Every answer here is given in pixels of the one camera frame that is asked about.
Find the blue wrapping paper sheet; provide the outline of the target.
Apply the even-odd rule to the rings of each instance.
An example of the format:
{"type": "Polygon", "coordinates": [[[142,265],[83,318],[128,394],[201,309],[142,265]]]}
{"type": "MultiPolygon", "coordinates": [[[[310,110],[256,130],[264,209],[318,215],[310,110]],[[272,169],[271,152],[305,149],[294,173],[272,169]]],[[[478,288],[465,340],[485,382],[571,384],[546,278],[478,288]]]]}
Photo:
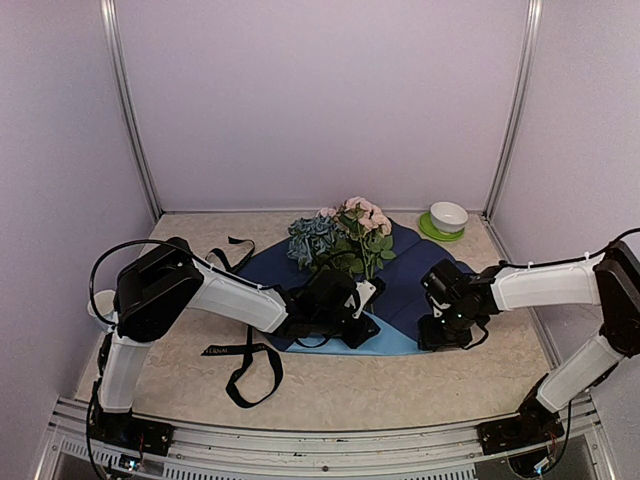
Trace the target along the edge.
{"type": "MultiPolygon", "coordinates": [[[[346,356],[402,356],[419,354],[418,320],[431,312],[426,290],[421,284],[423,276],[438,262],[455,258],[443,247],[423,239],[415,231],[392,224],[393,247],[397,257],[387,262],[377,275],[386,289],[373,302],[374,312],[369,316],[380,327],[380,332],[357,349],[349,348],[333,338],[323,343],[321,336],[312,336],[302,345],[292,340],[266,334],[271,345],[286,353],[346,355],[346,356]]],[[[296,262],[286,257],[288,242],[283,240],[255,255],[240,275],[255,283],[279,285],[285,289],[302,285],[310,276],[301,271],[296,262]]]]}

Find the fake flower bunch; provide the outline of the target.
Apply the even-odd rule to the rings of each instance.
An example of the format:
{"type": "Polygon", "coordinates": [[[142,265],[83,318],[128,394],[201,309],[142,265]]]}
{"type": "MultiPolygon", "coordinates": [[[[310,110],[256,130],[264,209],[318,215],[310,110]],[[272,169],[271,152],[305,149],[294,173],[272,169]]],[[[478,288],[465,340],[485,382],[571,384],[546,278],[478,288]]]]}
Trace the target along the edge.
{"type": "Polygon", "coordinates": [[[301,270],[335,268],[370,280],[396,258],[392,222],[364,197],[354,196],[288,227],[286,255],[301,270]]]}

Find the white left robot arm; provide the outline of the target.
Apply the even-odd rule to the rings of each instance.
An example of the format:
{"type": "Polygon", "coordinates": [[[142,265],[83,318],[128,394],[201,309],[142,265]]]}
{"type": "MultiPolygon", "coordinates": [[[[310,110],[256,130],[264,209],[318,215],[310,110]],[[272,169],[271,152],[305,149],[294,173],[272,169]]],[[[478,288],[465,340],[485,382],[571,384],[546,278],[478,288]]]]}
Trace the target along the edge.
{"type": "Polygon", "coordinates": [[[140,434],[130,415],[148,351],[186,309],[218,314],[277,338],[320,336],[356,349],[380,329],[365,308],[385,289],[379,278],[356,281],[325,261],[302,285],[283,289],[243,279],[195,255],[180,237],[152,241],[152,250],[117,276],[109,320],[111,343],[95,395],[102,430],[121,445],[140,434]]]}

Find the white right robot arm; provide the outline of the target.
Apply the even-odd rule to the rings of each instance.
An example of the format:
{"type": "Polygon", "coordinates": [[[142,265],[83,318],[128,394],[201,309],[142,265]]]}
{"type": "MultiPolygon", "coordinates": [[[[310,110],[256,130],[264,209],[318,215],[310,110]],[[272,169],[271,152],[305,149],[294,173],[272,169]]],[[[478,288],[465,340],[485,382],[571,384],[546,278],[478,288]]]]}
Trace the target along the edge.
{"type": "Polygon", "coordinates": [[[421,284],[431,308],[418,321],[417,344],[424,351],[470,350],[478,344],[473,327],[486,332],[492,317],[521,309],[536,313],[554,346],[574,348],[522,401],[511,433],[523,444],[549,429],[550,414],[639,353],[639,260],[620,238],[576,258],[502,261],[480,273],[443,260],[421,284]]]}

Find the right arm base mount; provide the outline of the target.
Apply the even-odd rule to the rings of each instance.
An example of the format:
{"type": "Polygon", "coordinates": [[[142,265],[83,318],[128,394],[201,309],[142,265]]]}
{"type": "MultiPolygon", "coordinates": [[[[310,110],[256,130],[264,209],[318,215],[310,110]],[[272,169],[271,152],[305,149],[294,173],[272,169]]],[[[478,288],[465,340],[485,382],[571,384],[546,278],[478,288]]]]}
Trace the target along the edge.
{"type": "Polygon", "coordinates": [[[565,430],[559,414],[544,407],[531,390],[513,416],[480,423],[477,433],[483,454],[493,455],[562,437],[565,430]]]}

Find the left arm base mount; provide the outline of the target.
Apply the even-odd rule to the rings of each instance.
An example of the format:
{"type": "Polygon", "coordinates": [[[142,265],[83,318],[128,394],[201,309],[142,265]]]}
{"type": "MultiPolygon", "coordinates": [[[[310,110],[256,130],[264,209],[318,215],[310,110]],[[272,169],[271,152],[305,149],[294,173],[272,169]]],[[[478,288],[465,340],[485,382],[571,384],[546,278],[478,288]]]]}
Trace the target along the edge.
{"type": "Polygon", "coordinates": [[[92,403],[88,420],[89,437],[107,445],[166,457],[173,439],[174,427],[165,422],[148,420],[126,413],[106,413],[92,403]]]}

